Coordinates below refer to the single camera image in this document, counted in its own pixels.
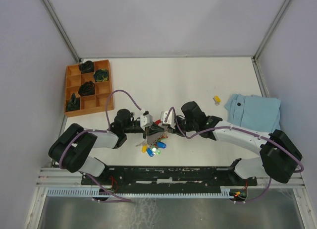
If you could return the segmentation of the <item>bunch of coloured key tags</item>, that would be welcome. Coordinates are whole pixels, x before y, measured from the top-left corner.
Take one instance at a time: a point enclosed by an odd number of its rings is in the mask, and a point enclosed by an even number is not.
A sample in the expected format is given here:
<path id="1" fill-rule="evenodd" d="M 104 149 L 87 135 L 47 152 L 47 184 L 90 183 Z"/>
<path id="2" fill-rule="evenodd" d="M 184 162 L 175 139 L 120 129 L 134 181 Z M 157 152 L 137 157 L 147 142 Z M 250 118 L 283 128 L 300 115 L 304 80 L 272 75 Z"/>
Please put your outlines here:
<path id="1" fill-rule="evenodd" d="M 141 147 L 142 153 L 147 153 L 150 157 L 154 157 L 161 154 L 161 149 L 165 149 L 167 145 L 163 140 L 167 139 L 168 135 L 165 133 L 160 137 L 153 145 L 148 145 L 144 139 L 141 143 L 137 144 L 136 147 Z"/>

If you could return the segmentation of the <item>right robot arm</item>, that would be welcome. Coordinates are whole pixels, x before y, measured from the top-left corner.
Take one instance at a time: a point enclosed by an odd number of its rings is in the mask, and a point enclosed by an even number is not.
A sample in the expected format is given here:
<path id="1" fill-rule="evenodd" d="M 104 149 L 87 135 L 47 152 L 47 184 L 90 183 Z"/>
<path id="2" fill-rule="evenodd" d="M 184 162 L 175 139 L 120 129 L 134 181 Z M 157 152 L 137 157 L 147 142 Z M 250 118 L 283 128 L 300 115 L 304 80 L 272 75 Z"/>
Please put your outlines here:
<path id="1" fill-rule="evenodd" d="M 171 133 L 187 139 L 201 136 L 227 142 L 256 154 L 255 158 L 238 158 L 231 164 L 227 173 L 231 184 L 264 176 L 286 184 L 294 173 L 304 170 L 302 154 L 281 130 L 267 133 L 242 128 L 220 117 L 206 115 L 194 101 L 185 103 L 181 110 L 183 116 L 178 116 L 174 108 L 160 115 L 162 125 Z"/>

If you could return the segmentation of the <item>yellow key tag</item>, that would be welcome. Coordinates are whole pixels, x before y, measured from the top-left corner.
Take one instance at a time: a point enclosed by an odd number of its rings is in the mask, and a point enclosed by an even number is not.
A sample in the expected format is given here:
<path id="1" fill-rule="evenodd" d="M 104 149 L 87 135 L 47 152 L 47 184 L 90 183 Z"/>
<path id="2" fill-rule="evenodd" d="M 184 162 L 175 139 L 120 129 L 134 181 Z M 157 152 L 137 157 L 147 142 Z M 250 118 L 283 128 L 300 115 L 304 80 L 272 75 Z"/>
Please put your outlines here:
<path id="1" fill-rule="evenodd" d="M 214 104 L 216 106 L 218 106 L 221 103 L 221 99 L 218 96 L 214 96 L 213 100 L 214 100 Z"/>

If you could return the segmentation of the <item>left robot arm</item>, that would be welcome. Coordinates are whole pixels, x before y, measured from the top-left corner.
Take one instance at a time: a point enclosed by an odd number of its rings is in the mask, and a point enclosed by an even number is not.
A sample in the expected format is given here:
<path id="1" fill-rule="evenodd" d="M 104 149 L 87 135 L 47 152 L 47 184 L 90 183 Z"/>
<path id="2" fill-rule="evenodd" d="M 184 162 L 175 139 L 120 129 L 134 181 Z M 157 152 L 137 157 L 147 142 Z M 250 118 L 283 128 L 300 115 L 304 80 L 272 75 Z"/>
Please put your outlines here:
<path id="1" fill-rule="evenodd" d="M 127 140 L 127 134 L 142 134 L 145 144 L 151 145 L 164 132 L 165 129 L 154 123 L 148 112 L 135 119 L 129 110 L 121 109 L 109 130 L 85 130 L 73 123 L 50 147 L 48 155 L 61 169 L 90 174 L 98 184 L 105 184 L 109 180 L 109 171 L 106 164 L 89 156 L 93 148 L 117 149 Z"/>

